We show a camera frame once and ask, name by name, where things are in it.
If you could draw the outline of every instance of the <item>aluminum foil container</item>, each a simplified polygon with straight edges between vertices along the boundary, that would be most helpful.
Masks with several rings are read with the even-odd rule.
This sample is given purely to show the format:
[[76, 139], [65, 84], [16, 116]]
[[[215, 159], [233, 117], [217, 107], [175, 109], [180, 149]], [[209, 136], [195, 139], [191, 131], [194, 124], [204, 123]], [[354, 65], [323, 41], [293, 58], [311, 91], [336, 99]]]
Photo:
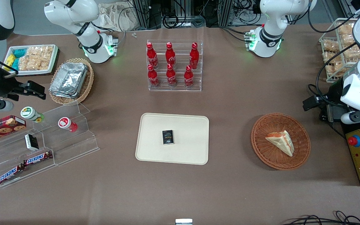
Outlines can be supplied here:
[[83, 63], [66, 62], [58, 70], [49, 91], [59, 97], [77, 98], [87, 73]]

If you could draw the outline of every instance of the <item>red button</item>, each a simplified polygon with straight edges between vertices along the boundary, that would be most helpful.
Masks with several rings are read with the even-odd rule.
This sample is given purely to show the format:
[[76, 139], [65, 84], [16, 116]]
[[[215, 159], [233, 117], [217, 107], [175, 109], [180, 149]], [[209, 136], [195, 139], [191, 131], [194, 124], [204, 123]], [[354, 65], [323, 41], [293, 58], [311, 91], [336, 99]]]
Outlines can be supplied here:
[[348, 144], [352, 145], [352, 146], [355, 146], [358, 144], [358, 140], [356, 137], [349, 137], [348, 138]]

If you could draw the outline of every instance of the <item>small bottle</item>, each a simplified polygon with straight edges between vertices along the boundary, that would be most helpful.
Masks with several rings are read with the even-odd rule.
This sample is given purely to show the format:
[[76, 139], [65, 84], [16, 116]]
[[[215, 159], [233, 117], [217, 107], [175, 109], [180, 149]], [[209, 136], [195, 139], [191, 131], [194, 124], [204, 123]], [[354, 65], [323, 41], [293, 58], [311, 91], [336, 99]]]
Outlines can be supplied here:
[[72, 120], [70, 120], [68, 117], [62, 117], [57, 125], [65, 130], [68, 130], [70, 132], [74, 132], [77, 130], [77, 124], [75, 122], [73, 122]]
[[193, 78], [194, 78], [194, 74], [191, 71], [191, 66], [188, 65], [186, 66], [186, 72], [184, 73], [184, 84], [186, 85], [187, 89], [191, 89], [193, 88]]
[[166, 62], [176, 69], [176, 53], [174, 53], [171, 42], [166, 43]]
[[27, 106], [20, 111], [20, 115], [27, 119], [34, 121], [36, 123], [40, 123], [44, 120], [44, 115], [42, 113], [37, 112], [33, 107]]
[[151, 42], [147, 43], [147, 58], [150, 64], [154, 67], [154, 69], [157, 69], [159, 67], [158, 56]]
[[200, 59], [200, 53], [198, 52], [198, 44], [194, 42], [191, 45], [191, 52], [190, 52], [190, 66], [193, 70], [198, 67], [198, 61]]
[[159, 86], [158, 75], [151, 64], [148, 65], [148, 79], [150, 80], [151, 87], [157, 88]]
[[167, 82], [169, 83], [169, 87], [176, 87], [177, 81], [176, 81], [176, 72], [173, 70], [172, 64], [167, 65], [167, 71], [166, 71], [166, 77]]

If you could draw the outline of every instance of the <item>blue snack package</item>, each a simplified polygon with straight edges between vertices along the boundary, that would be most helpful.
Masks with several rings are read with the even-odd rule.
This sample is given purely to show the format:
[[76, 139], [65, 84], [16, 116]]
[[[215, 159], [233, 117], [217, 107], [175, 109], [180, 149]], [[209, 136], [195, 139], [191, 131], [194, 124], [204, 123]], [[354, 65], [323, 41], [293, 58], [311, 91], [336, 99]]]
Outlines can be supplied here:
[[12, 68], [19, 70], [19, 59], [15, 59], [12, 64]]
[[20, 58], [26, 54], [26, 51], [27, 51], [26, 48], [16, 49], [16, 50], [13, 50], [13, 54], [16, 58]]

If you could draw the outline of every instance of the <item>white bag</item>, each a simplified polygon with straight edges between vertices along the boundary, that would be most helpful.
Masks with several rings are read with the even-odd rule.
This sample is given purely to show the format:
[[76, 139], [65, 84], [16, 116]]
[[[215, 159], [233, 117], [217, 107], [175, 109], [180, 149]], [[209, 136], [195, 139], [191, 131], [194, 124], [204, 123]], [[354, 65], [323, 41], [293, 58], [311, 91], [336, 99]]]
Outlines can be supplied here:
[[128, 2], [100, 3], [98, 4], [98, 7], [100, 9], [101, 18], [99, 27], [117, 31], [134, 30], [139, 27], [139, 23], [136, 18], [136, 10]]

